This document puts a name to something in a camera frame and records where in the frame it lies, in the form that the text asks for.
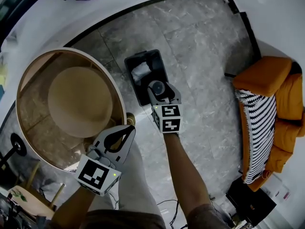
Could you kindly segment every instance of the white wall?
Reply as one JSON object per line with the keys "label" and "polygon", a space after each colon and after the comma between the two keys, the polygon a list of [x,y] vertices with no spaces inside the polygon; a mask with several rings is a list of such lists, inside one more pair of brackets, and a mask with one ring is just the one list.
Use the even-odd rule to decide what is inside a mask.
{"label": "white wall", "polygon": [[257,228],[292,229],[290,224],[283,218],[283,216],[276,209],[272,210],[271,213],[258,224]]}
{"label": "white wall", "polygon": [[[15,100],[19,79],[41,51],[62,47],[95,23],[147,0],[39,0],[18,22],[14,31],[18,47],[8,60],[6,93],[0,102],[0,124]],[[246,11],[262,55],[287,55],[305,72],[305,0],[234,0]],[[294,187],[288,204],[276,209],[297,229],[305,219],[305,138],[299,138],[295,154],[279,177]]]}
{"label": "white wall", "polygon": [[[241,0],[247,12],[262,55],[287,55],[296,60],[305,72],[305,0],[257,0],[253,6]],[[303,82],[305,101],[305,83]],[[305,219],[305,137],[298,138],[294,155],[277,174],[289,187],[292,196],[278,204],[276,210],[297,229]]]}

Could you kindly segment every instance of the black baseboard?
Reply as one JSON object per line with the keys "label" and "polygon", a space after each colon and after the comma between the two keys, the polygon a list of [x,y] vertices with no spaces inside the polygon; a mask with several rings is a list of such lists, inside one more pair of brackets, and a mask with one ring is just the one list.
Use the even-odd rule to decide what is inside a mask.
{"label": "black baseboard", "polygon": [[248,16],[247,16],[246,12],[240,12],[239,14],[240,14],[240,16],[241,16],[241,18],[244,22],[244,26],[246,27],[246,30],[247,30],[248,35],[249,35],[250,42],[252,44],[252,48],[253,48],[253,52],[254,52],[253,62],[257,62],[262,58],[262,55],[261,55],[261,51],[259,50],[256,38],[254,36],[254,32],[251,28],[250,21],[248,19]]}

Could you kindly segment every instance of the black trash bin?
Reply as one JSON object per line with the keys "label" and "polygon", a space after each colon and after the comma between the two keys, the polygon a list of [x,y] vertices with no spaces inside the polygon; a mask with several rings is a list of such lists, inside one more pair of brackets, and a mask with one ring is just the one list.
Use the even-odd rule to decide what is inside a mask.
{"label": "black trash bin", "polygon": [[[141,79],[141,85],[135,84],[132,77],[132,70],[140,65],[141,63],[146,62],[151,72]],[[136,53],[134,56],[128,57],[125,59],[125,66],[127,68],[127,72],[129,78],[132,82],[133,89],[137,96],[138,102],[140,106],[149,105],[151,102],[149,100],[149,96],[147,93],[148,84],[154,80],[160,82],[168,82],[167,74],[165,71],[165,67],[163,64],[162,57],[160,55],[159,50],[154,49],[151,51],[144,51],[140,53]]]}

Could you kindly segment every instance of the black cable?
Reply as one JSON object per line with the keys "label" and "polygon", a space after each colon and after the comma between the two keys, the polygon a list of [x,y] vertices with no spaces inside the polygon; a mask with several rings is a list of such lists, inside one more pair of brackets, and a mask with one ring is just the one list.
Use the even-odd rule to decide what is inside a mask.
{"label": "black cable", "polygon": [[41,188],[39,188],[39,193],[40,193],[40,195],[42,195],[44,198],[46,198],[46,196],[44,195],[44,192],[43,192],[43,190],[42,190]]}
{"label": "black cable", "polygon": [[172,221],[170,222],[170,226],[171,226],[172,229],[174,229],[173,228],[173,223],[176,220],[176,216],[177,216],[177,213],[178,213],[178,206],[179,206],[179,201],[177,200],[176,212],[175,212],[175,215],[173,216]]}
{"label": "black cable", "polygon": [[169,199],[169,200],[164,200],[164,201],[162,201],[162,202],[159,203],[159,204],[162,204],[162,203],[167,202],[167,201],[176,201],[176,202],[178,202],[176,199]]}
{"label": "black cable", "polygon": [[177,202],[177,205],[176,205],[176,212],[175,212],[175,214],[174,214],[174,216],[173,216],[172,221],[170,222],[171,228],[174,229],[174,228],[173,228],[173,223],[175,222],[176,217],[177,217],[177,214],[178,214],[179,201],[176,200],[176,199],[169,199],[169,200],[164,200],[164,201],[162,201],[162,202],[159,203],[159,204],[162,204],[162,203],[167,202],[167,201],[176,201],[176,202]]}
{"label": "black cable", "polygon": [[114,199],[114,201],[115,201],[115,207],[114,207],[114,210],[116,210],[116,205],[119,203],[119,201],[118,200],[116,200],[115,198],[114,198],[114,196],[111,194],[111,193],[109,193],[110,195],[111,195],[111,197],[113,197],[113,199]]}
{"label": "black cable", "polygon": [[212,206],[214,207],[214,209],[216,210],[216,212],[218,212],[217,209],[215,208],[215,206],[214,206],[213,201],[211,200],[211,198],[210,198],[210,201],[212,202]]}

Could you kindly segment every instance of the orange armchair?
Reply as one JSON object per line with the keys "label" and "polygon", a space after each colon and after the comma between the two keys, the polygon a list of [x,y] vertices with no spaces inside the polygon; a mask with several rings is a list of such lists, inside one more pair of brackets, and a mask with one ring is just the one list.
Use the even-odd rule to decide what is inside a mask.
{"label": "orange armchair", "polygon": [[[263,174],[248,186],[257,191],[273,172],[281,172],[284,163],[293,153],[295,138],[305,135],[302,100],[302,73],[292,69],[287,58],[263,57],[233,79],[236,90],[248,90],[254,94],[270,97],[275,94],[277,120],[274,128],[274,143]],[[244,105],[240,102],[243,130],[243,176],[249,170],[250,147]]]}

